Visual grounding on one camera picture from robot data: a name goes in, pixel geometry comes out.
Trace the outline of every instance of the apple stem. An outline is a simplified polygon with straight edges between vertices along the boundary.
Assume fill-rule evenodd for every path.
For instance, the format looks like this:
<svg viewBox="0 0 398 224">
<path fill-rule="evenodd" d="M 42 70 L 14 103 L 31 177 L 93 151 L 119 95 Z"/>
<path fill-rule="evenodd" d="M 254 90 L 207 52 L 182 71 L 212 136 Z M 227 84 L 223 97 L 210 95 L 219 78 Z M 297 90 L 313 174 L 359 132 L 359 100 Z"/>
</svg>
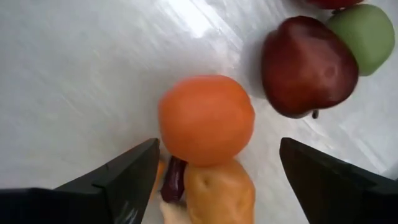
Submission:
<svg viewBox="0 0 398 224">
<path fill-rule="evenodd" d="M 312 111 L 312 118 L 318 119 L 318 117 L 319 117 L 319 110 Z"/>
</svg>

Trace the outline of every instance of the red apple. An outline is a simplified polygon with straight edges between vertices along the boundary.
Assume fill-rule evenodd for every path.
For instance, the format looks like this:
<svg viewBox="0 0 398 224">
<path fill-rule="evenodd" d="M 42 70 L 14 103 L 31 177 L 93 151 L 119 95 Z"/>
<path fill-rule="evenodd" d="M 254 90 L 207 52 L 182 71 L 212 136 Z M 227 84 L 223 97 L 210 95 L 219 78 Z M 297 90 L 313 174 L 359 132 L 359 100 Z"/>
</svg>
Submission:
<svg viewBox="0 0 398 224">
<path fill-rule="evenodd" d="M 341 9 L 363 2 L 363 0 L 307 0 L 307 2 L 321 9 Z"/>
<path fill-rule="evenodd" d="M 320 21 L 298 16 L 271 32 L 262 52 L 262 85 L 284 116 L 335 106 L 354 91 L 359 71 L 347 46 Z"/>
</svg>

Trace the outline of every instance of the white surface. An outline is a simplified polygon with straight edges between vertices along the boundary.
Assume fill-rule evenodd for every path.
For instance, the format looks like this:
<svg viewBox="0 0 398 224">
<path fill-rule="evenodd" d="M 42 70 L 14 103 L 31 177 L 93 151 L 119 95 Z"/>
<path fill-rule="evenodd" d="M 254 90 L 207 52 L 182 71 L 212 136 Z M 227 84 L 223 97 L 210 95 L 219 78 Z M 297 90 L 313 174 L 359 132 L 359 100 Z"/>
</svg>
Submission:
<svg viewBox="0 0 398 224">
<path fill-rule="evenodd" d="M 398 27 L 398 1 L 373 1 Z M 398 62 L 361 78 L 320 119 L 264 99 L 259 45 L 286 17 L 325 18 L 295 0 L 0 1 L 0 187 L 56 187 L 159 136 L 157 100 L 181 77 L 222 73 L 248 91 L 256 129 L 239 159 L 256 223 L 306 223 L 278 149 L 289 136 L 376 173 L 398 158 Z M 158 205 L 145 223 L 162 223 Z"/>
</svg>

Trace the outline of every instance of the apple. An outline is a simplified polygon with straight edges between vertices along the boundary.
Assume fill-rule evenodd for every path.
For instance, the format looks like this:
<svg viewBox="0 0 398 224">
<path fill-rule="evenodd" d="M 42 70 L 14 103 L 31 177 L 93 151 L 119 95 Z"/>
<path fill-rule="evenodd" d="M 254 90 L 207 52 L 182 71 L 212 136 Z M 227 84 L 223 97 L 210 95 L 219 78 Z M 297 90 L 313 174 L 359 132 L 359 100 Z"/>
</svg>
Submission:
<svg viewBox="0 0 398 224">
<path fill-rule="evenodd" d="M 363 0 L 307 0 L 307 2 L 321 9 L 341 9 L 363 2 Z"/>
<path fill-rule="evenodd" d="M 377 6 L 359 4 L 344 9 L 326 25 L 354 54 L 361 75 L 373 74 L 390 56 L 396 37 L 387 14 Z"/>
<path fill-rule="evenodd" d="M 344 42 L 320 21 L 305 16 L 285 20 L 267 36 L 261 73 L 270 104 L 290 118 L 341 103 L 359 78 Z"/>
</svg>

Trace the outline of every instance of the orange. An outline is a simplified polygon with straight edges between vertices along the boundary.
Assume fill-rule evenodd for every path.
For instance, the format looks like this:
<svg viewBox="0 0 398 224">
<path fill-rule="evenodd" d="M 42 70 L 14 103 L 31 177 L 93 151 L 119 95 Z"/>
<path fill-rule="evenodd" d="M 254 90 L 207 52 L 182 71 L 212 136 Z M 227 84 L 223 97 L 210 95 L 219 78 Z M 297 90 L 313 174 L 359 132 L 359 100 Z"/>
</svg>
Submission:
<svg viewBox="0 0 398 224">
<path fill-rule="evenodd" d="M 158 107 L 167 150 L 197 166 L 219 164 L 238 154 L 252 136 L 254 117 L 242 86 L 222 75 L 183 79 Z"/>
</svg>

